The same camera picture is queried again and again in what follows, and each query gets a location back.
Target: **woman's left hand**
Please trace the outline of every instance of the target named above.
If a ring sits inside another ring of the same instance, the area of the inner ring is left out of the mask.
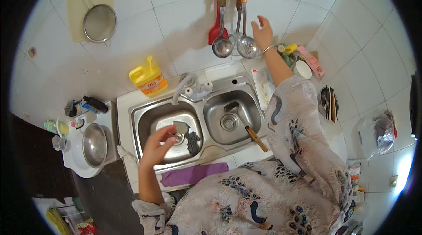
[[[176,143],[176,137],[173,133],[176,133],[175,125],[164,127],[149,136],[143,150],[143,156],[139,161],[139,167],[152,168],[159,164],[170,147]]]

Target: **faucet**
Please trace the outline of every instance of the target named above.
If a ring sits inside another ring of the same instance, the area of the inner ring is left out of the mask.
[[[195,88],[190,88],[193,83],[192,79],[195,81]],[[172,105],[178,105],[177,98],[180,94],[185,93],[186,96],[193,100],[199,101],[202,100],[206,95],[212,92],[212,83],[207,82],[203,86],[199,83],[198,75],[197,74],[188,74],[186,76],[182,75],[179,85],[177,86],[176,90],[174,91],[173,98],[171,99]]]

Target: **stainless steel double sink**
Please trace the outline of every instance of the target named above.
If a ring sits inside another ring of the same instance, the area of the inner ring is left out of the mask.
[[[224,106],[233,101],[239,103],[238,113],[257,135],[265,136],[265,130],[261,130],[264,113],[246,73],[213,81],[212,92],[201,101],[192,101],[181,94],[178,105],[174,106],[171,97],[166,95],[129,109],[138,159],[151,134],[168,125],[177,126],[179,142],[170,148],[162,163],[154,167],[156,173],[205,163],[249,146],[252,140],[238,114],[224,110]],[[211,151],[213,148],[219,150],[217,154]]]

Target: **woman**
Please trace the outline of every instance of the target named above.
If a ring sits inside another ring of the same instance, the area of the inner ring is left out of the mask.
[[[268,20],[258,19],[254,39],[277,87],[264,124],[277,161],[208,176],[171,208],[152,169],[176,140],[174,126],[162,128],[145,145],[140,200],[132,202],[145,234],[334,234],[343,223],[352,200],[349,170],[328,146],[315,88],[292,74],[271,46]]]

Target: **woman's arm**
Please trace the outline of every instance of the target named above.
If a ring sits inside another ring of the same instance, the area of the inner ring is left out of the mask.
[[[258,16],[261,29],[256,22],[252,22],[254,32],[254,40],[261,51],[272,45],[273,30],[270,22],[263,16]],[[268,69],[273,78],[274,85],[277,87],[283,80],[290,78],[293,73],[285,63],[283,58],[278,54],[277,49],[272,47],[264,53]]]
[[[176,126],[167,126],[148,137],[143,156],[139,161],[139,199],[145,202],[163,204],[160,185],[158,185],[154,165],[159,164],[166,152],[176,142],[172,133],[176,132]]]

